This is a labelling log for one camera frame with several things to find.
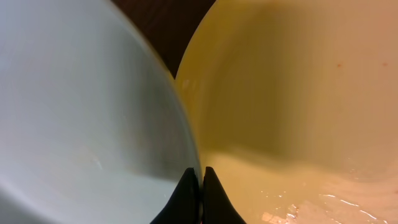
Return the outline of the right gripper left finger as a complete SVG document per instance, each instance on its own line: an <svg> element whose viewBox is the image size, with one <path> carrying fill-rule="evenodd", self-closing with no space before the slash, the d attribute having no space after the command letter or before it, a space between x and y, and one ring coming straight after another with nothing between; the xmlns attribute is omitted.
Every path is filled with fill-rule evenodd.
<svg viewBox="0 0 398 224"><path fill-rule="evenodd" d="M200 188L193 168L187 168L169 201L150 224L198 224Z"/></svg>

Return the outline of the yellow plate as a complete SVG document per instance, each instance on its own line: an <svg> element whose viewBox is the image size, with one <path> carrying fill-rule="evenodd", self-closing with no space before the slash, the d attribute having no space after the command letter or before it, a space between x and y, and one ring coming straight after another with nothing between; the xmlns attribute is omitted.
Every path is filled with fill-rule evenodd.
<svg viewBox="0 0 398 224"><path fill-rule="evenodd" d="M397 0L217 1L176 82L246 222L397 222Z"/></svg>

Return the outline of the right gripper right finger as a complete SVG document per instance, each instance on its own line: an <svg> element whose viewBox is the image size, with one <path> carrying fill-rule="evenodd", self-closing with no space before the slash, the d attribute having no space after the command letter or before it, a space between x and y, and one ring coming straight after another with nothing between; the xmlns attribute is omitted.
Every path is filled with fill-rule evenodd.
<svg viewBox="0 0 398 224"><path fill-rule="evenodd" d="M212 167L206 167L203 179L202 224L245 224L234 209Z"/></svg>

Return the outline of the stained light blue plate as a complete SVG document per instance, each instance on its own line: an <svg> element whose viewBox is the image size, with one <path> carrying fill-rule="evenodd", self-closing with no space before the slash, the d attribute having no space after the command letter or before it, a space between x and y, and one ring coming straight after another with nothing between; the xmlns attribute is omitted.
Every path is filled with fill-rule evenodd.
<svg viewBox="0 0 398 224"><path fill-rule="evenodd" d="M170 74L113 3L1 0L2 223L149 223L189 167Z"/></svg>

